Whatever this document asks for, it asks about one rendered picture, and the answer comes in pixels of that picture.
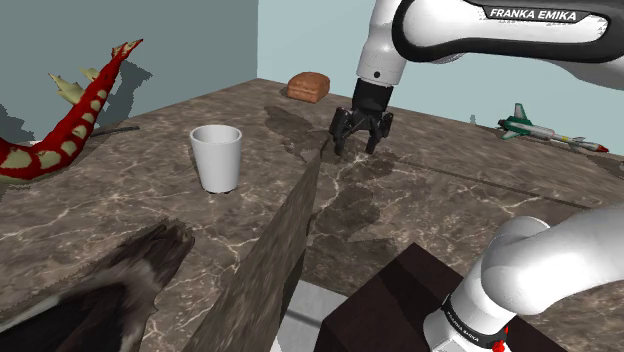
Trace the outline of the dark brown bird figure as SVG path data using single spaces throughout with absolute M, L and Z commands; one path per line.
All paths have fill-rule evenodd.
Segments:
M 155 299 L 194 246 L 163 220 L 109 254 L 0 311 L 0 352 L 138 352 Z

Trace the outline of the white cup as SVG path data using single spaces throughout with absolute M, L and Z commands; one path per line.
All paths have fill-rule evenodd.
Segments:
M 189 134 L 201 186 L 211 193 L 227 193 L 239 183 L 242 133 L 220 124 L 196 127 Z

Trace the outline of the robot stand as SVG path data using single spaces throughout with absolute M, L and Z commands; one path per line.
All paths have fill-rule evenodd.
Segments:
M 462 276 L 416 244 L 323 321 L 314 352 L 568 352 L 519 317 L 483 349 L 439 308 Z

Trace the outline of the green and white toy jet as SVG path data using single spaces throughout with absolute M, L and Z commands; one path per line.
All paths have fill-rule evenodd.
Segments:
M 502 140 L 509 140 L 515 137 L 524 136 L 544 141 L 561 142 L 567 144 L 575 152 L 579 152 L 581 149 L 597 153 L 609 152 L 609 149 L 603 145 L 586 141 L 582 136 L 569 137 L 558 134 L 553 129 L 533 124 L 531 120 L 527 118 L 522 103 L 516 103 L 514 105 L 512 115 L 506 119 L 500 119 L 498 121 L 498 129 L 504 132 L 501 136 Z

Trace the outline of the red and cream dragon figure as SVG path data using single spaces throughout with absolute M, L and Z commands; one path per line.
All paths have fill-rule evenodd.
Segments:
M 15 144 L 0 138 L 0 183 L 28 184 L 49 177 L 70 166 L 92 135 L 98 115 L 107 102 L 121 64 L 141 43 L 125 42 L 111 50 L 111 60 L 101 69 L 84 69 L 89 80 L 85 88 L 51 75 L 57 94 L 72 108 L 47 136 L 29 145 Z

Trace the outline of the brown bread loaf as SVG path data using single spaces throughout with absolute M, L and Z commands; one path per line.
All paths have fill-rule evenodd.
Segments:
M 317 103 L 330 90 L 330 79 L 318 72 L 301 72 L 293 76 L 288 84 L 286 95 L 289 98 Z

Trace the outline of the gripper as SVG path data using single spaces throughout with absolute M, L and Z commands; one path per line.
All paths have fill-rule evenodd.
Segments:
M 357 80 L 351 109 L 337 108 L 329 128 L 336 155 L 342 155 L 347 138 L 358 130 L 357 114 L 369 116 L 369 139 L 365 149 L 368 154 L 373 154 L 381 139 L 388 137 L 394 115 L 387 112 L 387 107 L 393 89 L 392 85 L 382 86 L 362 78 Z

